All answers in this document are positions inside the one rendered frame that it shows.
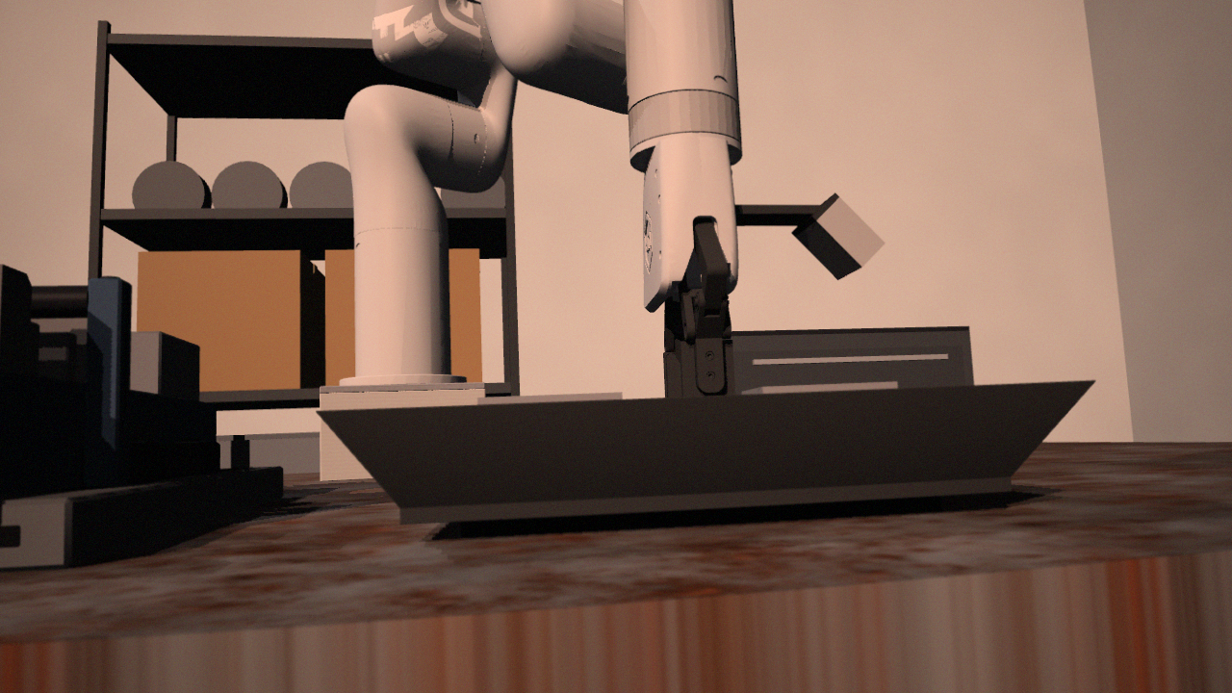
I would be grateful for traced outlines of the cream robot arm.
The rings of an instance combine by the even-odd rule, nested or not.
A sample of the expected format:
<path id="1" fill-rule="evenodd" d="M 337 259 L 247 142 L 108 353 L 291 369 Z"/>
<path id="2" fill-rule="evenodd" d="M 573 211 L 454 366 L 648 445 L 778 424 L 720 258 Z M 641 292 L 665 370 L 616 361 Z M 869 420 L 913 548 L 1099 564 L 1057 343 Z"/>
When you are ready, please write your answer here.
<path id="1" fill-rule="evenodd" d="M 355 377 L 340 386 L 467 383 L 450 374 L 448 215 L 435 187 L 496 185 L 517 80 L 630 115 L 630 152 L 671 133 L 742 143 L 733 0 L 375 0 L 372 48 L 458 102 L 372 85 L 347 104 Z M 837 280 L 885 245 L 837 194 L 736 205 L 736 224 L 797 224 Z"/>

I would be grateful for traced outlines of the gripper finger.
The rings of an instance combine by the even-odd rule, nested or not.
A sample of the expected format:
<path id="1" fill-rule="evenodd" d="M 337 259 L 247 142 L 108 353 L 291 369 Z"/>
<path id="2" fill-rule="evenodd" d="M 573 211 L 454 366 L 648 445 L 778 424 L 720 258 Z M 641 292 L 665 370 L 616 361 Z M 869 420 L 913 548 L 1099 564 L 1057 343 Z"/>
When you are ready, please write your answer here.
<path id="1" fill-rule="evenodd" d="M 694 218 L 694 249 L 703 289 L 687 289 L 683 273 L 678 285 L 685 339 L 680 342 L 681 397 L 736 395 L 733 342 L 722 342 L 732 335 L 728 265 L 711 217 Z"/>
<path id="2" fill-rule="evenodd" d="M 680 302 L 673 301 L 673 296 L 664 305 L 664 387 L 667 398 L 681 398 L 680 376 L 680 342 L 683 338 L 683 318 Z"/>

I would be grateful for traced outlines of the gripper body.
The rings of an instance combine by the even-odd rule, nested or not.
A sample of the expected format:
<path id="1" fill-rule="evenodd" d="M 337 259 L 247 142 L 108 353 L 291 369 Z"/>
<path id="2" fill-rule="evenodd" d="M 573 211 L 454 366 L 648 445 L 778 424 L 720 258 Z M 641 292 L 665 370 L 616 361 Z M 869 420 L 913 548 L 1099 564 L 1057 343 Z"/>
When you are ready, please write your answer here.
<path id="1" fill-rule="evenodd" d="M 694 249 L 695 217 L 711 217 L 728 264 L 726 293 L 733 293 L 738 242 L 731 165 L 740 159 L 742 143 L 719 133 L 671 133 L 630 152 L 630 165 L 644 174 L 644 310 L 654 313 L 669 295 L 680 302 L 683 273 L 687 289 L 703 289 Z"/>

